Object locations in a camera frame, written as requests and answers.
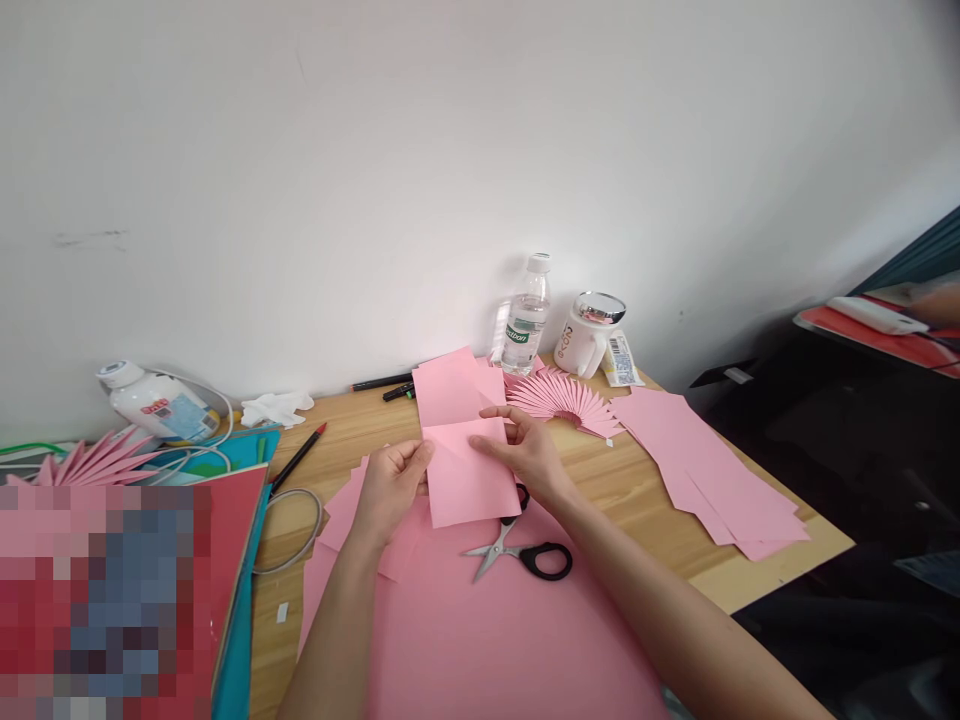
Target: scissors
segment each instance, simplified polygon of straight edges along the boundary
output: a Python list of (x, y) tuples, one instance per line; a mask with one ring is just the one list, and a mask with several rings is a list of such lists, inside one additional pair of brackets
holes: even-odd
[[(517, 483), (517, 489), (523, 493), (523, 499), (520, 501), (520, 512), (523, 512), (527, 509), (527, 504), (530, 502), (530, 492), (523, 483)], [(510, 548), (503, 546), (504, 539), (506, 539), (507, 534), (513, 529), (513, 523), (518, 517), (520, 516), (515, 515), (514, 517), (500, 518), (500, 537), (497, 538), (497, 541), (493, 545), (484, 545), (482, 548), (468, 550), (463, 553), (463, 555), (475, 557), (484, 556), (483, 564), (480, 565), (480, 569), (477, 570), (477, 574), (473, 578), (474, 582), (483, 577), (483, 574), (490, 569), (493, 562), (501, 555), (512, 555), (518, 558), (527, 570), (543, 580), (556, 582), (557, 580), (563, 580), (563, 578), (570, 574), (570, 569), (573, 567), (573, 556), (570, 555), (570, 551), (565, 545), (546, 542), (540, 545), (521, 545)], [(537, 557), (543, 553), (553, 552), (555, 550), (563, 553), (566, 564), (558, 572), (545, 573), (537, 567)]]

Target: white mug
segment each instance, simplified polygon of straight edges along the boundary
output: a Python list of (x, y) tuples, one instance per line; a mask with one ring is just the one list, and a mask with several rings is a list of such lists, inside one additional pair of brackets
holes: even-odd
[(626, 312), (627, 306), (613, 295), (592, 290), (580, 293), (553, 352), (557, 366), (582, 378), (593, 377), (607, 340)]

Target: black scissor handle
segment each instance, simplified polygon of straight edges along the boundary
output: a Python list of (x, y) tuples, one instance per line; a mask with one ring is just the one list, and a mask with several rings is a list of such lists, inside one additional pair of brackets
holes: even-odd
[[(563, 557), (566, 558), (567, 564), (555, 573), (545, 573), (543, 570), (537, 567), (537, 558), (543, 553), (553, 552), (554, 550), (559, 550), (563, 553)], [(560, 543), (543, 543), (542, 545), (534, 545), (532, 548), (521, 550), (519, 554), (520, 561), (527, 566), (527, 570), (542, 580), (550, 580), (551, 582), (563, 580), (573, 569), (573, 555), (571, 555), (570, 551), (567, 550), (566, 545), (561, 545)]]
[[(523, 512), (527, 509), (527, 505), (530, 504), (530, 491), (527, 490), (527, 486), (523, 483), (517, 483), (517, 490), (523, 493), (523, 499), (520, 500), (520, 512)], [(519, 515), (514, 515), (510, 518), (500, 518), (500, 522), (504, 525), (513, 525), (513, 521), (516, 520)]]

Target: forearm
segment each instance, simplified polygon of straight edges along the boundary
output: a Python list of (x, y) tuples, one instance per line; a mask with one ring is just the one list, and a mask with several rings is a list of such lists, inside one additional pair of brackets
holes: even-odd
[(364, 715), (382, 546), (351, 534), (334, 563), (278, 720)]
[(666, 685), (698, 718), (827, 720), (732, 618), (570, 493), (548, 509), (586, 555)]

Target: hand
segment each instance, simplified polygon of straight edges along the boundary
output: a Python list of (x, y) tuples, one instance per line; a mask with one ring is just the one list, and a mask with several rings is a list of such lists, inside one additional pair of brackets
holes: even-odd
[(370, 455), (350, 537), (382, 550), (414, 497), (427, 492), (426, 470), (432, 457), (429, 440), (407, 440)]
[(504, 425), (509, 444), (474, 435), (470, 447), (513, 470), (537, 502), (549, 510), (560, 499), (579, 495), (546, 425), (515, 407), (489, 407), (480, 411), (480, 417), (504, 417), (516, 423)]
[(960, 326), (960, 285), (941, 285), (910, 305), (910, 311), (935, 328)]

